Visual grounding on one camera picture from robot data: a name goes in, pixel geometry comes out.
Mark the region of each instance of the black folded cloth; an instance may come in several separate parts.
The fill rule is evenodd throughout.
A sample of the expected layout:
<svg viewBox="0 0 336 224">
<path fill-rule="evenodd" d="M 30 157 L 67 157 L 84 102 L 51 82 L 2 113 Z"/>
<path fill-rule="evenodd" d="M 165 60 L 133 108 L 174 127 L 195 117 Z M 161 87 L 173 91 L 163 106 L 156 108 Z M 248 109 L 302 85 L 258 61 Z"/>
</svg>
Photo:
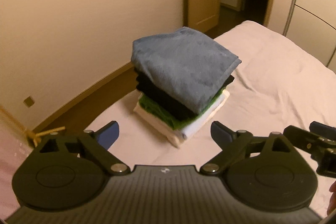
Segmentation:
<svg viewBox="0 0 336 224">
<path fill-rule="evenodd" d="M 136 80 L 138 85 L 136 86 L 137 90 L 143 92 L 147 97 L 157 102 L 161 107 L 167 110 L 179 121 L 186 119 L 193 119 L 198 116 L 198 114 L 192 112 L 185 105 L 181 104 L 179 101 L 175 100 L 163 90 L 160 90 L 156 87 L 151 80 L 142 72 L 135 70 L 138 74 Z M 229 78 L 224 82 L 223 87 L 233 82 L 235 78 L 230 75 Z"/>
</svg>

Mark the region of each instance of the folded clothes stack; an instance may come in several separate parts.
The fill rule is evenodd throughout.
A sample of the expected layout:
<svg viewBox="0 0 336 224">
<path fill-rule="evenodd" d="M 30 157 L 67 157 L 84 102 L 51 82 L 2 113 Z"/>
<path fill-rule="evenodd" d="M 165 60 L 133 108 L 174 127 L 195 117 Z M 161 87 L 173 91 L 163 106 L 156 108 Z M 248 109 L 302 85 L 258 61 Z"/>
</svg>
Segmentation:
<svg viewBox="0 0 336 224">
<path fill-rule="evenodd" d="M 142 92 L 134 111 L 176 147 L 194 135 L 229 97 L 226 86 L 241 60 L 201 32 L 174 33 L 133 42 L 132 63 Z"/>
</svg>

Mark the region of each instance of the wall socket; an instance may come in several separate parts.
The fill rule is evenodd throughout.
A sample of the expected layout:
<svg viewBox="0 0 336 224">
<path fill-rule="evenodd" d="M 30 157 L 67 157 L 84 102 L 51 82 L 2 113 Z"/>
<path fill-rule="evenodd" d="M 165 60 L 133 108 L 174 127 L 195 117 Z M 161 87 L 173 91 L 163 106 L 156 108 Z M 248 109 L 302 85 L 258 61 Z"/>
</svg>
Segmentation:
<svg viewBox="0 0 336 224">
<path fill-rule="evenodd" d="M 34 99 L 30 96 L 27 97 L 23 102 L 27 107 L 31 107 L 33 104 L 35 104 Z"/>
</svg>

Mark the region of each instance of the baseboard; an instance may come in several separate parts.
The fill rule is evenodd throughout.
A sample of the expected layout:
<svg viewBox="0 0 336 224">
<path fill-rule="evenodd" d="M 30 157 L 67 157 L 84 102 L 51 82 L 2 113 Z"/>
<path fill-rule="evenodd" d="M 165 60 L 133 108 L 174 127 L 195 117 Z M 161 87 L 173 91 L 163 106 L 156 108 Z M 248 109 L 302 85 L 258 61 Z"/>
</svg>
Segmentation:
<svg viewBox="0 0 336 224">
<path fill-rule="evenodd" d="M 60 109 L 58 109 L 56 112 L 51 114 L 46 120 L 44 120 L 42 123 L 40 123 L 37 127 L 33 129 L 33 132 L 39 133 L 41 132 L 45 127 L 47 127 L 49 124 L 51 124 L 54 120 L 56 120 L 58 117 L 60 117 L 62 114 L 67 112 L 70 108 L 78 104 L 81 100 L 88 97 L 92 93 L 94 93 L 98 88 L 102 87 L 103 85 L 107 84 L 109 81 L 111 81 L 113 78 L 116 78 L 117 76 L 121 75 L 125 71 L 133 68 L 133 64 L 131 62 L 128 62 L 126 65 L 120 67 L 118 70 L 112 72 L 108 76 L 104 77 L 97 83 L 93 84 L 91 87 L 89 87 L 87 90 L 83 91 L 81 94 L 76 96 L 74 99 L 72 99 L 70 102 L 66 103 L 64 106 L 62 106 Z"/>
<path fill-rule="evenodd" d="M 12 129 L 11 133 L 15 134 L 25 145 L 29 145 L 27 137 L 34 137 L 34 134 L 15 119 L 2 105 L 0 105 L 0 119 Z"/>
<path fill-rule="evenodd" d="M 221 2 L 220 5 L 221 5 L 221 6 L 224 6 L 224 7 L 226 7 L 226 8 L 235 10 L 235 11 L 237 11 L 237 12 L 240 12 L 240 9 L 239 9 L 239 8 L 234 7 L 234 6 L 231 6 L 231 5 L 229 5 L 229 4 L 225 4 L 225 3 L 222 3 L 222 2 Z"/>
</svg>

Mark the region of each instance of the blue folded towel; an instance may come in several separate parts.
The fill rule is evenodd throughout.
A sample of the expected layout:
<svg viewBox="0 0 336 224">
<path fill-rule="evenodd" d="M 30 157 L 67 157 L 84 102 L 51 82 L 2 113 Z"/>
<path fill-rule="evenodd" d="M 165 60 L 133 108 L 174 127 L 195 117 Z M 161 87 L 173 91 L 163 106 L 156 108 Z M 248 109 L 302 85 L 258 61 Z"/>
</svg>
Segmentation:
<svg viewBox="0 0 336 224">
<path fill-rule="evenodd" d="M 197 114 L 241 63 L 228 49 L 188 27 L 135 40 L 131 61 L 155 86 Z"/>
</svg>

